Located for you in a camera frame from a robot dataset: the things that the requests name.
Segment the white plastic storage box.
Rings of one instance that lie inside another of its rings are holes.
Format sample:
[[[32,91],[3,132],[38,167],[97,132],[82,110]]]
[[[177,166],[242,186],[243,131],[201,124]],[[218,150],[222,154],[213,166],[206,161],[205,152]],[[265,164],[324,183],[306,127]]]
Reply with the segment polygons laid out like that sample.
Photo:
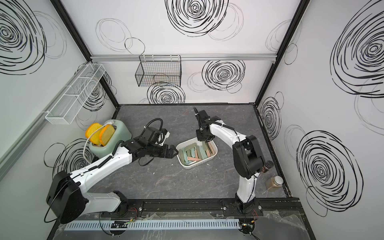
[[[218,153],[218,148],[213,141],[200,142],[197,138],[187,140],[176,146],[179,152],[177,158],[180,165],[185,169],[191,169],[212,160]],[[187,157],[202,159],[199,162],[189,162]]]

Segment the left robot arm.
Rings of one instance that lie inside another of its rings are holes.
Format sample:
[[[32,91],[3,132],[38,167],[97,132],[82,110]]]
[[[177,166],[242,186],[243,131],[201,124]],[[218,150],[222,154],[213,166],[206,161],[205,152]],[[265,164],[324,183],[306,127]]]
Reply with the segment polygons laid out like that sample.
[[[46,202],[61,224],[91,213],[112,213],[118,217],[129,211],[128,199],[119,191],[100,194],[89,190],[116,170],[145,156],[172,159],[178,155],[173,145],[165,144],[167,130],[146,127],[133,139],[118,141],[112,153],[71,173],[57,173],[51,184]]]

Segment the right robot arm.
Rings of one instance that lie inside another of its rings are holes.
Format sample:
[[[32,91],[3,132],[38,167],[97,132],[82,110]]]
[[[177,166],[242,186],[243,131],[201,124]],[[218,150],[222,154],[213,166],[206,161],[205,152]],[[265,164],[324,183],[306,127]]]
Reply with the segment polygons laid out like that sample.
[[[258,139],[238,133],[220,118],[208,116],[204,110],[194,108],[194,112],[199,125],[196,130],[198,141],[208,143],[217,137],[232,148],[234,166],[240,176],[235,196],[236,208],[241,215],[250,213],[254,208],[256,183],[265,165]]]

